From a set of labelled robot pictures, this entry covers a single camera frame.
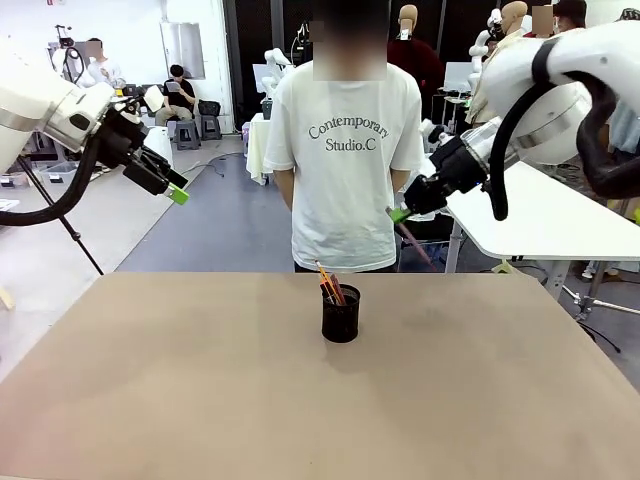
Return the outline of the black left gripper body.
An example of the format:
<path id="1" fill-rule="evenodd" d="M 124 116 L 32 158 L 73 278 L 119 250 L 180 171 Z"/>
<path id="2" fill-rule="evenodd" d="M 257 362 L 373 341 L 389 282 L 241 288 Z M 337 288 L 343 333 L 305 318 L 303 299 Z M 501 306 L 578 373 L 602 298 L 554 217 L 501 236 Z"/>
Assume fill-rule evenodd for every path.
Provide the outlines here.
<path id="1" fill-rule="evenodd" d="M 129 165 L 142 148 L 147 132 L 133 107 L 110 107 L 97 130 L 97 160 L 108 168 Z"/>

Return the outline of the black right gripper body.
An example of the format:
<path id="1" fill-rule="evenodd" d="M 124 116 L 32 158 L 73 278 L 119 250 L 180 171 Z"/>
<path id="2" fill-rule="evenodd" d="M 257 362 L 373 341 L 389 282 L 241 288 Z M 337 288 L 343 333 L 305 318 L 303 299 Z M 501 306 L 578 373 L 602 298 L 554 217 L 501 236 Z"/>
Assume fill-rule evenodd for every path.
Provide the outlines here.
<path id="1" fill-rule="evenodd" d="M 436 168 L 429 180 L 432 198 L 466 194 L 488 179 L 486 168 L 459 136 L 445 135 L 429 160 Z"/>

